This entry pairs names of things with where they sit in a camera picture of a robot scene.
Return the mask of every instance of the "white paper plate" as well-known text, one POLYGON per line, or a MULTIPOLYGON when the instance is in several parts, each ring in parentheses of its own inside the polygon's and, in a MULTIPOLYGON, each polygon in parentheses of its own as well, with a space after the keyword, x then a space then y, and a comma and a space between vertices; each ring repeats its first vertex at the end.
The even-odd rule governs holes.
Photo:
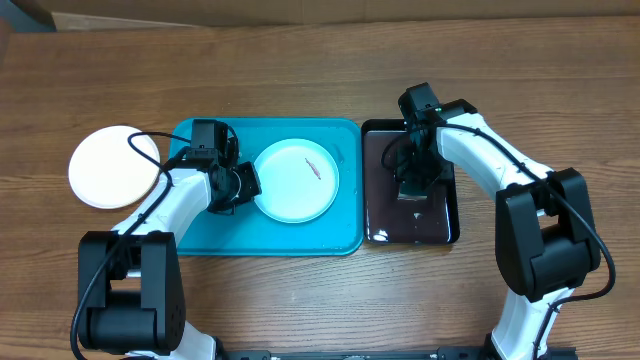
POLYGON ((322 146, 287 139, 266 148, 255 161, 262 194, 255 202, 265 214, 301 223, 324 213, 338 193, 338 166, 322 146))
MULTIPOLYGON (((80 200, 100 209, 115 209, 134 203, 149 191, 158 167, 136 153, 129 135, 140 132, 130 126, 110 126, 84 139, 69 161, 69 183, 80 200)), ((133 144, 156 161, 160 153, 149 136, 138 136, 133 144)))

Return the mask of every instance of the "cable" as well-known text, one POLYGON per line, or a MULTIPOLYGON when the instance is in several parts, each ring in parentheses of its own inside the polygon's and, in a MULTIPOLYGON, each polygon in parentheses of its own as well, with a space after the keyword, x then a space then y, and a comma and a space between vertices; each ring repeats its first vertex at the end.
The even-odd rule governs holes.
POLYGON ((233 128, 231 126, 229 126, 229 131, 231 131, 231 133, 233 134, 233 137, 236 139, 236 151, 233 154, 233 162, 231 163, 231 166, 236 166, 238 165, 238 159, 240 158, 240 140, 238 139, 238 135, 236 134, 236 131, 233 130, 233 128))
POLYGON ((580 224, 584 227, 584 229, 587 230, 587 232, 589 233, 589 236, 593 240, 595 240, 596 243, 598 243, 598 247, 602 252, 602 256, 604 257, 607 263, 607 267, 609 268, 609 280, 607 281, 607 285, 605 285, 601 290, 596 291, 594 293, 585 294, 585 295, 570 296, 564 299, 554 301, 553 303, 549 304, 549 309, 545 314, 544 320, 542 322, 542 325, 540 326, 540 329, 538 330, 538 335, 536 336, 536 340, 533 344, 533 359, 537 360, 538 348, 540 347, 540 343, 542 342, 542 337, 544 336, 547 326, 549 325, 549 321, 551 320, 551 316, 553 315, 553 312, 558 311, 557 309, 560 305, 570 303, 570 302, 576 302, 576 301, 597 299, 599 297, 605 296, 611 291, 611 289, 613 289, 613 286, 615 285, 615 282, 616 282, 616 267, 613 262, 613 257, 611 257, 611 253, 609 252, 609 249, 605 245, 604 241, 602 241, 602 238, 600 238, 598 233, 595 231, 595 229, 587 223, 587 221, 576 211, 576 209, 573 208, 573 206, 571 206, 571 204, 569 204, 569 202, 567 202, 567 200, 564 197, 562 197, 546 181, 539 178, 531 170, 529 170, 529 168, 527 168, 513 154, 511 154, 509 150, 507 150, 507 148, 505 148, 504 145, 502 145, 498 140, 482 132, 480 129, 474 129, 468 126, 463 126, 458 124, 447 124, 444 121, 437 122, 432 125, 413 128, 407 131, 406 133, 398 136, 397 138, 391 140, 391 142, 382 151, 382 157, 380 158, 380 163, 385 169, 390 169, 390 167, 386 166, 384 159, 387 155, 387 152, 389 152, 389 149, 391 149, 393 145, 395 145, 398 141, 400 141, 402 136, 406 136, 417 131, 435 129, 438 127, 451 128, 451 129, 471 132, 487 140, 488 142, 491 143, 491 145, 495 146, 498 150, 500 150, 500 152, 504 156, 506 156, 511 162, 513 162, 513 164, 518 168, 518 170, 522 171, 525 175, 530 177, 532 180, 542 185, 545 188, 545 190, 547 190, 554 197, 554 199, 560 204, 560 206, 562 206, 562 208, 568 211, 574 218, 578 220, 578 222, 580 222, 580 224))
MULTIPOLYGON (((147 208, 147 210, 145 210, 143 213, 141 213, 138 216, 138 219, 122 235, 120 235, 120 238, 118 239, 118 241, 116 241, 116 243, 111 247, 111 249, 109 249, 107 254, 104 256, 104 259, 102 260, 102 262, 98 266, 98 269, 96 270, 95 274, 93 274, 93 277, 91 278, 91 281, 89 281, 89 285, 87 286, 87 289, 84 291, 84 294, 82 295, 82 298, 78 302, 78 307, 76 307, 76 312, 73 315, 73 320, 71 322, 71 334, 70 334, 71 335, 70 336, 71 352, 73 352, 73 355, 78 360, 86 360, 86 358, 80 352, 80 348, 78 346, 78 339, 77 338, 78 338, 78 326, 80 325, 80 314, 82 313, 82 311, 84 310, 84 308, 87 305, 87 300, 89 299, 89 295, 91 294, 91 290, 93 290, 93 288, 96 285, 96 282, 98 281, 98 278, 100 277, 100 274, 102 274, 102 272, 105 271, 105 268, 107 267, 107 265, 110 264, 112 258, 118 252, 120 247, 126 242, 128 237, 138 228, 138 226, 140 226, 142 223, 145 222, 145 220, 149 217, 149 215, 151 215, 151 213, 153 213, 153 211, 158 207, 158 205, 160 205, 160 203, 164 200, 164 198, 167 197, 167 195, 169 194, 169 191, 171 190, 171 187, 173 186, 173 180, 171 178, 171 174, 169 173, 169 170, 166 169, 164 166, 162 166, 162 164, 157 162, 155 159, 153 159, 149 155, 147 155, 144 152, 142 152, 140 149, 138 149, 133 144, 133 142, 132 142, 133 138, 135 138, 137 136, 143 136, 143 135, 164 136, 164 137, 168 137, 168 138, 184 141, 184 142, 187 142, 187 143, 191 143, 191 141, 189 139, 185 139, 183 137, 172 135, 172 134, 167 134, 167 133, 163 133, 163 132, 155 132, 155 131, 137 132, 137 133, 131 134, 127 138, 127 142, 129 143, 129 146, 131 146, 131 148, 135 152, 140 154, 140 156, 142 156, 143 158, 149 160, 151 163, 156 165, 160 169, 160 171, 162 171, 162 173, 167 177, 167 185, 165 186, 165 188, 162 191, 162 193, 160 194, 160 196, 158 196, 158 198, 151 204, 151 206, 149 206, 147 208)), ((178 153, 176 154, 176 156, 174 156, 174 158, 176 158, 178 156, 183 157, 184 154, 186 153, 187 149, 188 149, 188 147, 183 147, 182 149, 180 149, 180 151, 178 151, 178 153)))

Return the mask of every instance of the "blue tray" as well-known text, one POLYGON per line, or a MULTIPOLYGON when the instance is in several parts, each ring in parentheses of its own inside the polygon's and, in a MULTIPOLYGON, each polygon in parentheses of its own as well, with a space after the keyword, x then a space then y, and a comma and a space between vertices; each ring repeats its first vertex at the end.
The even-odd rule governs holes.
MULTIPOLYGON (((360 128, 347 119, 215 118, 231 125, 240 139, 239 162, 255 161, 269 145, 284 139, 307 139, 322 145, 338 165, 338 194, 324 214, 302 224, 284 224, 251 202, 234 216, 203 211, 178 247, 180 255, 331 256, 349 255, 363 240, 362 145, 360 128)), ((173 133, 191 138, 193 118, 173 133)), ((169 155, 184 146, 171 141, 169 155)))

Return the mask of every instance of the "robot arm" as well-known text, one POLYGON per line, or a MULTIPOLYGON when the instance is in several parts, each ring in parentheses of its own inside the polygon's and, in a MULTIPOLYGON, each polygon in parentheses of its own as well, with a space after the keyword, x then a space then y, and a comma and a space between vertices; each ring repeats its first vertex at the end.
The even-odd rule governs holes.
MULTIPOLYGON (((174 169, 170 171, 173 187, 167 197, 140 225, 133 235, 146 235, 152 231, 172 232, 176 246, 187 232, 193 219, 206 210, 211 203, 212 189, 207 173, 196 169, 174 169)), ((167 186, 167 177, 162 174, 156 188, 142 202, 140 207, 112 231, 122 235, 137 218, 153 204, 167 186)))
POLYGON ((86 306, 78 309, 78 338, 86 349, 157 359, 215 358, 214 339, 186 322, 176 249, 200 212, 233 214, 236 206, 260 193, 253 165, 237 164, 238 142, 227 138, 227 129, 218 121, 194 120, 191 146, 163 166, 171 181, 161 175, 133 215, 112 231, 88 232, 81 240, 79 300, 88 293, 94 274, 98 276, 86 306), (144 222, 131 232, 132 224, 149 209, 144 222), (121 240, 125 245, 116 248, 121 240), (108 269, 98 272, 98 264, 112 249, 117 251, 108 269), (139 291, 111 289, 111 281, 127 277, 141 278, 139 291))
MULTIPOLYGON (((516 150, 491 130, 482 115, 478 113, 465 113, 448 119, 447 123, 480 129, 498 140, 521 163, 542 179, 547 177, 548 172, 553 171, 548 166, 539 164, 516 150)), ((496 193, 510 184, 526 185, 532 181, 495 146, 473 133, 451 128, 438 128, 436 137, 438 153, 445 160, 460 166, 491 197, 491 200, 495 201, 496 193)))
MULTIPOLYGON (((496 202, 496 261, 509 290, 500 322, 487 336, 486 354, 531 359, 550 305, 569 297, 598 267, 599 247, 544 187, 478 132, 493 138, 540 181, 564 195, 593 227, 584 179, 573 169, 553 172, 529 159, 491 130, 473 106, 464 100, 440 104, 428 84, 407 89, 398 103, 412 135, 412 144, 398 150, 398 163, 408 164, 400 178, 415 182, 402 184, 401 191, 404 186, 415 192, 421 184, 435 181, 419 178, 428 172, 407 174, 411 169, 444 168, 438 163, 450 161, 496 202), (446 127, 450 124, 466 129, 446 127), (545 214, 558 215, 558 224, 540 229, 537 217, 545 214)), ((554 312, 544 329, 539 355, 547 352, 546 339, 556 316, 554 312)))

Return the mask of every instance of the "wooden table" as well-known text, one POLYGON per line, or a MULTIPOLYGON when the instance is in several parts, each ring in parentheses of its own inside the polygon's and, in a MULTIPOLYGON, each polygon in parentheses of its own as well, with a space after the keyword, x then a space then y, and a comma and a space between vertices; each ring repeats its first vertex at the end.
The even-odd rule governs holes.
MULTIPOLYGON (((635 17, 10 35, 0 73, 1 357, 70 358, 78 241, 133 210, 92 209, 72 194, 67 164, 91 132, 171 131, 192 116, 398 118, 398 96, 423 81, 443 101, 470 101, 534 159, 586 177, 618 282, 606 298, 566 306, 550 343, 583 358, 637 358, 635 17)), ((452 248, 181 258, 188 319, 230 349, 480 345, 506 286, 494 206, 461 172, 457 186, 462 236, 452 248)), ((605 281, 603 265, 578 293, 605 281)))

